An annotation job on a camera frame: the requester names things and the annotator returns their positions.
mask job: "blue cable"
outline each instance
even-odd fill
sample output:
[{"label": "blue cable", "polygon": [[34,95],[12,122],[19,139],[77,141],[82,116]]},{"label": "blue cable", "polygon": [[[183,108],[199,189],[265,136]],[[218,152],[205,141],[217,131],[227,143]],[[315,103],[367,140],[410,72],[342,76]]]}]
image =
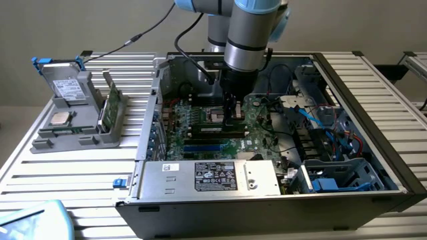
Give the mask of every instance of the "blue cable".
[{"label": "blue cable", "polygon": [[[315,119],[306,111],[305,111],[305,109],[299,109],[298,110],[298,112],[301,113],[301,114],[303,114],[305,116],[306,116],[306,118],[309,118],[310,120],[313,120],[313,121],[315,121],[318,124],[319,124],[319,126],[321,126],[321,128],[322,129],[326,129],[326,126],[323,125],[323,123],[318,120],[318,119]],[[335,139],[334,139],[334,136],[333,136],[333,134],[327,131],[326,132],[326,135],[327,135],[327,137],[333,140],[333,142],[335,141]]]}]

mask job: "black plastic bracket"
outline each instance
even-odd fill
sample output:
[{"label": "black plastic bracket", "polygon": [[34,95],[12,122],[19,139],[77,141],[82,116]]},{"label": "black plastic bracket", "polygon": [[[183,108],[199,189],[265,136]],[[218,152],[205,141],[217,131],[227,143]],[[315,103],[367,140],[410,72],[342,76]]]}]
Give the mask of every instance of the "black plastic bracket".
[{"label": "black plastic bracket", "polygon": [[397,81],[402,80],[405,75],[409,72],[409,68],[405,65],[393,65],[393,64],[377,64],[374,65],[378,71],[385,75],[385,77],[395,83]]},{"label": "black plastic bracket", "polygon": [[418,55],[417,55],[413,51],[405,51],[403,53],[405,53],[405,55],[407,55],[409,57],[418,57]]},{"label": "black plastic bracket", "polygon": [[93,55],[94,51],[91,50],[85,50],[82,53],[81,53],[81,57],[90,57]]},{"label": "black plastic bracket", "polygon": [[351,53],[353,53],[357,57],[365,57],[365,56],[366,56],[362,51],[353,51]]}]

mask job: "aluminum profile table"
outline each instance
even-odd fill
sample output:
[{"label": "aluminum profile table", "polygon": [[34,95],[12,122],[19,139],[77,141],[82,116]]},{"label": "aluminum profile table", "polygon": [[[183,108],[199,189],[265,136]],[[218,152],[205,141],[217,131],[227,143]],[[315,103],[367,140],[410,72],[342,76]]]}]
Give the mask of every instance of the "aluminum profile table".
[{"label": "aluminum profile table", "polygon": [[427,52],[406,51],[398,64],[403,64],[427,83]]},{"label": "aluminum profile table", "polygon": [[[395,92],[397,89],[387,84],[365,57],[354,56],[351,52],[326,52],[325,56],[427,186],[426,118],[421,119],[414,114],[415,108],[406,105],[406,98]],[[154,58],[154,53],[118,53],[87,64],[89,70],[94,71],[95,86],[107,91],[102,69],[111,68],[118,87],[131,97],[118,148],[31,154],[31,141],[53,108],[53,103],[49,103],[0,170],[0,216],[45,200],[61,199],[74,220],[78,239],[138,239],[113,206],[113,198],[125,197],[129,191],[114,190],[113,181],[134,171],[137,143],[154,80]],[[427,200],[402,213],[386,213],[357,231],[241,236],[233,239],[426,240]]]}]

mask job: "blue clip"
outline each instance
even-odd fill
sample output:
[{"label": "blue clip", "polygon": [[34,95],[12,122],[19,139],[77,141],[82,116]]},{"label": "blue clip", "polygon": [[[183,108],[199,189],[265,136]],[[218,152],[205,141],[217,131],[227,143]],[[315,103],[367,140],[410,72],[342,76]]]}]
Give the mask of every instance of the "blue clip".
[{"label": "blue clip", "polygon": [[38,57],[34,57],[31,59],[31,61],[33,61],[33,65],[34,65],[35,69],[38,70],[38,73],[41,74],[41,76],[43,76],[42,70],[39,68]]},{"label": "blue clip", "polygon": [[311,182],[311,184],[317,193],[366,192],[371,188],[370,182],[355,187],[339,187],[334,178],[318,178]]},{"label": "blue clip", "polygon": [[117,180],[114,180],[113,188],[114,189],[126,189],[127,188],[127,180],[122,179],[122,178],[118,178]]},{"label": "blue clip", "polygon": [[82,71],[86,71],[87,68],[86,68],[86,64],[85,64],[85,62],[83,62],[83,59],[82,59],[79,56],[77,56],[77,57],[75,57],[75,61],[77,61],[77,63],[79,64],[81,70],[82,70]]},{"label": "blue clip", "polygon": [[53,63],[53,58],[41,58],[41,60],[39,60],[39,64],[50,64],[50,63]]}]

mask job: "warning label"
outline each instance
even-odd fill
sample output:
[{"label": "warning label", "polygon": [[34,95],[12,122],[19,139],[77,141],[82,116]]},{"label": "warning label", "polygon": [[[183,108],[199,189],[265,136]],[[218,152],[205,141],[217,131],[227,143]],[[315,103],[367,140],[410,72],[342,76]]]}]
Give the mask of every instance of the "warning label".
[{"label": "warning label", "polygon": [[171,171],[179,171],[181,170],[181,164],[163,164],[162,171],[163,172],[171,172]]},{"label": "warning label", "polygon": [[194,188],[198,192],[238,190],[237,168],[229,162],[195,163]]},{"label": "warning label", "polygon": [[58,88],[62,97],[67,101],[83,100],[87,98],[77,79],[57,80],[54,81],[54,84]]}]

